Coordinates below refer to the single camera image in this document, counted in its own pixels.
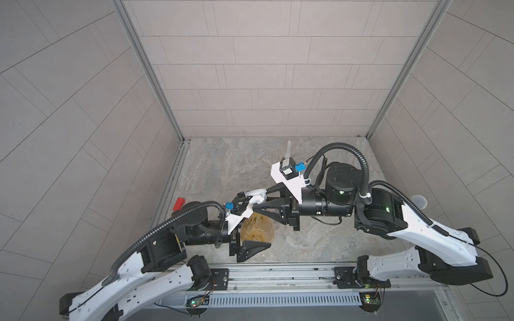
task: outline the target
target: black cable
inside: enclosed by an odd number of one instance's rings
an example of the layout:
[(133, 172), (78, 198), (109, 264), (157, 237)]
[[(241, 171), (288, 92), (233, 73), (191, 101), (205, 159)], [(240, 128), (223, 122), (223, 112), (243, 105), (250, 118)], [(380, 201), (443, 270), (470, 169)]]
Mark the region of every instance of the black cable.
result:
[(325, 155), (323, 155), (323, 160), (321, 161), (321, 170), (320, 170), (318, 176), (316, 177), (316, 185), (318, 187), (321, 186), (323, 177), (325, 177), (325, 167), (326, 167), (327, 162), (328, 162), (328, 158), (326, 158)]
[(109, 284), (111, 284), (112, 282), (114, 282), (115, 280), (117, 280), (119, 278), (118, 270), (121, 267), (121, 265), (125, 261), (127, 261), (127, 259), (132, 254), (134, 254), (141, 246), (143, 246), (149, 239), (151, 239), (157, 233), (159, 233), (163, 229), (167, 228), (169, 225), (178, 221), (179, 219), (184, 218), (184, 216), (187, 216), (198, 209), (202, 209), (204, 207), (210, 207), (210, 206), (217, 208), (220, 213), (223, 213), (223, 214), (225, 213), (223, 206), (221, 206), (221, 204), (219, 204), (218, 202), (215, 202), (215, 201), (202, 202), (202, 203), (198, 203), (193, 206), (190, 206), (186, 209), (180, 210), (178, 212), (175, 212), (174, 216), (170, 217), (169, 219), (165, 220), (158, 226), (156, 226), (153, 229), (151, 229), (150, 231), (148, 231), (146, 234), (144, 234), (139, 240), (137, 240), (134, 244), (132, 244), (128, 249), (126, 249), (116, 259), (116, 261), (111, 266), (111, 269), (109, 270), (109, 275), (107, 276), (107, 278), (105, 278), (104, 281), (102, 281), (102, 286), (106, 287)]
[(505, 275), (505, 272), (503, 271), (502, 266), (498, 263), (498, 261), (496, 261), (496, 259), (495, 259), (495, 258), (494, 258), (494, 257), (493, 257), (489, 252), (487, 252), (486, 250), (482, 249), (481, 247), (478, 247), (478, 246), (476, 246), (476, 245), (474, 245), (474, 244), (471, 244), (471, 243), (469, 243), (469, 242), (466, 242), (466, 241), (464, 241), (464, 240), (461, 240), (461, 239), (459, 239), (458, 237), (455, 237), (455, 236), (453, 236), (453, 235), (450, 235), (450, 236), (451, 236), (451, 237), (453, 237), (454, 239), (457, 239), (457, 240), (459, 240), (459, 241), (461, 241), (461, 242), (464, 242), (464, 243), (468, 243), (469, 245), (472, 245), (472, 246), (476, 247), (477, 249), (484, 251), (487, 255), (489, 255), (489, 256), (492, 258), (492, 260), (494, 261), (494, 263), (496, 263), (496, 265), (500, 268), (500, 271), (502, 271), (502, 274), (503, 274), (503, 278), (505, 279), (505, 291), (503, 291), (503, 293), (502, 293), (502, 294), (492, 294), (492, 293), (487, 293), (487, 292), (485, 292), (484, 290), (481, 290), (481, 289), (477, 288), (474, 284), (470, 284), (470, 285), (471, 285), (472, 287), (474, 287), (475, 289), (479, 290), (480, 292), (485, 293), (485, 294), (490, 295), (490, 296), (496, 296), (496, 297), (504, 296), (504, 295), (507, 293), (508, 289), (509, 289), (509, 282), (507, 281), (507, 276)]
[(68, 313), (66, 313), (65, 315), (69, 315), (71, 312), (75, 311), (76, 309), (80, 308), (81, 306), (83, 306), (84, 304), (86, 304), (86, 302), (88, 302), (92, 297), (94, 297), (98, 292), (100, 292), (100, 290), (102, 290), (103, 287), (99, 288), (98, 291), (96, 291), (95, 293), (93, 293), (92, 296), (90, 296), (89, 298), (86, 299), (86, 301), (80, 303), (76, 308), (74, 308), (73, 310), (71, 311), (68, 311)]
[(322, 220), (320, 220), (319, 218), (317, 217), (314, 217), (314, 216), (311, 216), (313, 219), (317, 220), (318, 222), (321, 222), (323, 224), (326, 224), (326, 225), (339, 225), (343, 222), (343, 219), (341, 218), (341, 216), (339, 216), (339, 223), (327, 223), (327, 222), (323, 222)]
[(396, 187), (394, 187), (393, 185), (385, 182), (385, 181), (381, 181), (381, 180), (376, 180), (376, 181), (372, 181), (369, 183), (368, 185), (368, 193), (372, 193), (373, 192), (373, 187), (375, 185), (382, 185), (382, 186), (385, 186), (387, 187), (388, 189), (390, 189), (391, 191), (393, 191), (394, 194), (398, 195), (401, 200), (403, 202), (405, 202), (405, 204), (407, 204), (408, 207), (410, 207), (412, 209), (412, 211), (414, 213), (416, 213), (416, 215), (421, 219), (423, 220), (423, 222), (425, 222), (428, 226), (430, 226), (430, 228), (432, 228), (433, 230), (439, 232), (441, 235), (443, 236), (448, 236), (450, 235), (450, 233), (448, 233), (448, 231), (444, 230), (443, 228), (441, 228), (439, 225), (433, 225), (433, 221), (428, 218), (428, 216), (426, 216), (417, 206), (416, 204), (414, 204), (404, 193), (402, 193), (399, 189), (397, 189)]
[(154, 303), (154, 304), (155, 304), (156, 306), (158, 306), (158, 307), (162, 307), (162, 308), (168, 308), (168, 309), (172, 309), (173, 311), (175, 311), (175, 312), (178, 312), (178, 313), (182, 313), (182, 314), (187, 314), (187, 315), (191, 315), (191, 314), (189, 314), (189, 313), (187, 313), (187, 312), (184, 312), (184, 311), (180, 311), (180, 310), (174, 309), (174, 308), (172, 308), (172, 307), (162, 306), (162, 305), (160, 305), (160, 304), (157, 304), (157, 303)]
[[(370, 171), (369, 171), (369, 167), (368, 167), (368, 162), (366, 161), (366, 158), (361, 153), (361, 151), (359, 151), (357, 148), (355, 148), (349, 144), (346, 144), (346, 143), (331, 143), (331, 144), (323, 146), (313, 156), (313, 161), (308, 164), (307, 169), (303, 173), (303, 178), (305, 179), (305, 181), (306, 182), (310, 181), (309, 180), (310, 172), (313, 170), (314, 166), (316, 165), (316, 162), (321, 158), (321, 156), (323, 156), (326, 152), (328, 152), (329, 150), (332, 150), (332, 149), (344, 149), (344, 150), (352, 153), (357, 158), (357, 160), (359, 161), (359, 164), (360, 164), (361, 176), (362, 176), (362, 179), (360, 182), (360, 195), (365, 197), (368, 192), (368, 181), (370, 179)], [(362, 201), (365, 204), (371, 204), (371, 199), (368, 197), (363, 198)]]

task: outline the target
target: black corrugated cable conduit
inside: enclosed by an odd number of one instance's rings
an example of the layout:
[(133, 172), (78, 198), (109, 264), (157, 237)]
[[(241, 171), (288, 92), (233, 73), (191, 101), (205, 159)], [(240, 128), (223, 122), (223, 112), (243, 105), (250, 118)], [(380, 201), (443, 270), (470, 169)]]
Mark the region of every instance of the black corrugated cable conduit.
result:
[[(359, 164), (360, 164), (360, 169), (362, 171), (362, 180), (360, 182), (360, 195), (362, 197), (365, 197), (366, 196), (366, 193), (368, 191), (368, 181), (370, 179), (370, 172), (369, 172), (369, 168), (368, 168), (368, 162), (366, 161), (366, 158), (364, 157), (364, 155), (361, 153), (360, 150), (358, 150), (357, 148), (349, 145), (349, 144), (345, 144), (345, 143), (331, 143), (331, 144), (328, 144), (326, 146), (323, 146), (314, 156), (313, 156), (313, 159), (309, 162), (309, 165), (307, 166), (307, 169), (305, 170), (305, 173), (303, 174), (303, 178), (308, 181), (309, 179), (309, 174), (310, 172), (313, 170), (314, 168), (314, 165), (316, 165), (316, 162), (318, 162), (318, 160), (321, 158), (321, 156), (323, 156), (323, 154), (325, 154), (327, 151), (329, 150), (332, 150), (332, 149), (344, 149), (344, 150), (347, 150), (348, 152), (352, 153), (356, 158), (357, 160), (359, 161)], [(371, 204), (371, 198), (363, 198), (362, 201), (364, 202), (364, 204)]]
[[(371, 193), (371, 191), (375, 185), (382, 185), (384, 187), (387, 187), (394, 194), (398, 195), (401, 198), (401, 200), (404, 201), (405, 204), (407, 204), (414, 211), (414, 213), (416, 213), (416, 215), (419, 216), (419, 218), (421, 220), (423, 220), (423, 222), (425, 222), (428, 226), (431, 226), (434, 223), (404, 193), (402, 193), (399, 189), (397, 189), (396, 187), (394, 187), (393, 185), (391, 185), (385, 181), (377, 180), (377, 181), (371, 182), (370, 185), (368, 186), (368, 193)], [(431, 226), (431, 228), (436, 230), (437, 232), (439, 232), (440, 234), (442, 234), (444, 236), (450, 235), (450, 233), (448, 233), (448, 231), (444, 230), (443, 228), (441, 228), (438, 225)]]
[(127, 259), (134, 254), (143, 244), (145, 244), (150, 238), (152, 238), (155, 234), (159, 233), (163, 229), (167, 228), (169, 225), (171, 225), (173, 222), (175, 222), (178, 219), (181, 219), (182, 217), (198, 210), (203, 207), (215, 207), (219, 210), (220, 213), (225, 213), (223, 206), (221, 206), (218, 202), (215, 201), (207, 201), (202, 202), (196, 205), (193, 205), (191, 207), (188, 207), (182, 211), (176, 212), (173, 217), (170, 217), (166, 221), (162, 222), (158, 226), (154, 227), (150, 231), (148, 231), (145, 235), (143, 235), (139, 240), (137, 240), (134, 244), (132, 244), (128, 249), (123, 252), (118, 259), (113, 263), (111, 266), (111, 270), (109, 271), (109, 276), (102, 282), (102, 286), (106, 287), (112, 282), (116, 281), (119, 278), (118, 270), (121, 267), (121, 265), (127, 261)]

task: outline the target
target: black cylindrical motor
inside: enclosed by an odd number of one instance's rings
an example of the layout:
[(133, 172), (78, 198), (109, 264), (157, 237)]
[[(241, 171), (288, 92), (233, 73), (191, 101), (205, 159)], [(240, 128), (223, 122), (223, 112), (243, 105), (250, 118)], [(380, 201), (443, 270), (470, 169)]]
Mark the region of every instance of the black cylindrical motor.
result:
[(361, 172), (350, 164), (332, 165), (326, 173), (325, 194), (330, 202), (338, 205), (352, 203), (360, 184)]
[(318, 189), (302, 188), (300, 215), (351, 216), (353, 200), (361, 181), (361, 172), (350, 164), (332, 165), (326, 175), (324, 193)]

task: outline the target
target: coiled cable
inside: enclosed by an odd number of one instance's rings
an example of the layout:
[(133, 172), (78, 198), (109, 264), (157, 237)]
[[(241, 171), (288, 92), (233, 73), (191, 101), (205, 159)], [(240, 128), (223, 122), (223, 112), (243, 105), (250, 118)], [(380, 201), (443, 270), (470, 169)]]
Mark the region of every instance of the coiled cable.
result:
[(107, 285), (111, 284), (115, 280), (119, 278), (118, 270), (121, 267), (121, 265), (127, 261), (127, 259), (134, 254), (142, 245), (144, 245), (149, 239), (151, 239), (154, 235), (162, 231), (163, 229), (170, 226), (173, 222), (183, 218), (184, 216), (193, 213), (194, 211), (201, 209), (203, 207), (215, 207), (217, 208), (220, 213), (224, 214), (223, 206), (221, 206), (218, 202), (215, 201), (207, 201), (202, 202), (199, 204), (195, 204), (191, 207), (188, 207), (186, 209), (183, 209), (182, 211), (176, 212), (174, 216), (170, 217), (166, 221), (162, 222), (158, 226), (154, 227), (150, 231), (148, 231), (145, 235), (143, 235), (139, 240), (137, 240), (134, 244), (132, 244), (128, 249), (123, 252), (118, 259), (113, 263), (111, 266), (111, 269), (109, 271), (109, 276), (105, 278), (105, 280), (102, 282), (102, 286), (106, 287)]

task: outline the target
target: metal base plate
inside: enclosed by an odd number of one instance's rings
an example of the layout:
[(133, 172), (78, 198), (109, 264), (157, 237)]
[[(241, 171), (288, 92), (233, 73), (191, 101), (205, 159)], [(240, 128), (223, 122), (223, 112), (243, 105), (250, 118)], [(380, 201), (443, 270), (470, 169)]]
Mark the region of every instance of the metal base plate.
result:
[(228, 288), (228, 269), (211, 269), (212, 278), (216, 286), (215, 291), (226, 290)]

